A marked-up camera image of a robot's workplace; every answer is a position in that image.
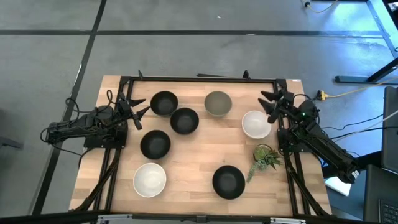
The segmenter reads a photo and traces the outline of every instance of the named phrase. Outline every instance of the potted plant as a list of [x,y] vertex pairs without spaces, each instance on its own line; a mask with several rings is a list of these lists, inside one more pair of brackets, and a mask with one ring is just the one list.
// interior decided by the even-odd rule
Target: potted plant
[[250,167],[247,182],[250,182],[256,169],[264,170],[270,165],[276,170],[275,164],[281,165],[281,161],[278,160],[280,158],[278,152],[272,150],[266,144],[260,144],[254,148],[253,158],[254,164]]

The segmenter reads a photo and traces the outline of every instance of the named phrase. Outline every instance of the wooden tabletop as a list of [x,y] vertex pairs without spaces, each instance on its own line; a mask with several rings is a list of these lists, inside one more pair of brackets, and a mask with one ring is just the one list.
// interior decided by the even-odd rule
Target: wooden tabletop
[[[115,96],[120,76],[103,77],[97,106],[106,105],[106,90]],[[303,93],[300,80],[287,80],[287,88],[295,94]],[[244,114],[251,110],[263,111],[257,101],[260,91],[272,91],[271,84],[264,83],[205,83],[205,82],[155,82],[135,81],[132,98],[147,99],[133,108],[138,111],[149,106],[150,99],[162,90],[171,91],[178,98],[178,107],[189,107],[199,115],[199,126],[194,133],[179,135],[170,127],[170,118],[161,118],[149,110],[142,119],[142,130],[135,129],[129,121],[129,136],[121,152],[118,174],[114,186],[112,212],[126,213],[167,213],[167,214],[208,214],[208,215],[280,215],[291,216],[289,188],[284,165],[256,172],[250,183],[246,183],[243,194],[235,200],[225,200],[213,190],[213,173],[223,165],[237,167],[247,177],[253,163],[254,146],[264,143],[277,150],[276,130],[263,139],[247,137],[241,128]],[[212,91],[226,92],[233,101],[232,110],[221,119],[205,111],[205,96]],[[295,105],[304,97],[298,96]],[[172,141],[169,153],[158,161],[145,158],[140,150],[140,141],[154,129],[166,132]],[[98,182],[104,149],[94,149],[82,159],[76,179],[70,208],[79,206]],[[311,153],[300,153],[305,183],[315,200],[324,210],[331,213],[322,169],[317,158]],[[133,187],[134,173],[138,167],[156,162],[167,175],[165,189],[154,198],[139,196]],[[104,207],[107,186],[100,208]],[[295,185],[298,209],[303,213],[300,191]]]

